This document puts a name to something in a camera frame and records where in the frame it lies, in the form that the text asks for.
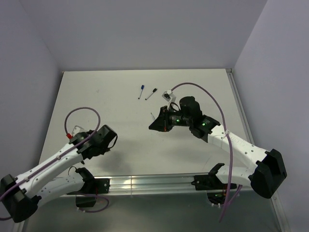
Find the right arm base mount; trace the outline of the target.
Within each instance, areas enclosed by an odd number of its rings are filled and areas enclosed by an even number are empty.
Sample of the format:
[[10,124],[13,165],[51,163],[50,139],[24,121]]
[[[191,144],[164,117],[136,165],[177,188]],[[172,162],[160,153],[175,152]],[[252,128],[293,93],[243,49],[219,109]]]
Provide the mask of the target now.
[[195,175],[191,185],[196,191],[218,190],[217,193],[207,193],[208,201],[212,206],[220,207],[224,204],[227,184],[223,184],[215,175]]

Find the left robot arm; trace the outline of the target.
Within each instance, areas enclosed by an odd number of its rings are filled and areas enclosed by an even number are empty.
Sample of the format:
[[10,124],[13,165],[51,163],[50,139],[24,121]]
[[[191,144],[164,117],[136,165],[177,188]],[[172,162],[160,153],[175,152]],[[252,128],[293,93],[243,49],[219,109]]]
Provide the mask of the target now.
[[0,201],[15,223],[31,217],[45,203],[66,194],[94,197],[98,191],[94,176],[86,168],[77,168],[71,175],[59,174],[85,159],[109,152],[118,135],[109,126],[98,131],[68,134],[69,142],[56,154],[29,171],[0,181]]

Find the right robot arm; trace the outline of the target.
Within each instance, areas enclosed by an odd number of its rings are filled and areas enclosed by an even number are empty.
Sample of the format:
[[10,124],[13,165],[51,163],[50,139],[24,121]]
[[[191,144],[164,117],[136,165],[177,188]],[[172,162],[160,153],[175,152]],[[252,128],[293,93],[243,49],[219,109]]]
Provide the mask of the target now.
[[204,115],[192,96],[180,100],[178,111],[162,106],[149,129],[169,132],[175,126],[188,127],[196,138],[228,153],[232,152],[245,165],[244,168],[233,168],[231,178],[228,177],[227,165],[217,165],[209,176],[209,183],[213,188],[218,189],[231,181],[232,185],[251,186],[258,195],[270,199],[287,177],[279,151],[259,148],[229,132],[219,121]]

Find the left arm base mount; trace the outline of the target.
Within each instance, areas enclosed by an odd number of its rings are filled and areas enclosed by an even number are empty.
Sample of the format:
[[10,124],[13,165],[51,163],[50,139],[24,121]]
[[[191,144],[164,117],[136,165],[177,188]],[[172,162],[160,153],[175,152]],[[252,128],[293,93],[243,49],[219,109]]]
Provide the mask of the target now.
[[110,204],[110,201],[103,196],[109,192],[110,180],[104,179],[93,179],[86,181],[80,190],[73,191],[67,195],[76,195],[75,205],[81,211],[86,213],[100,212]]

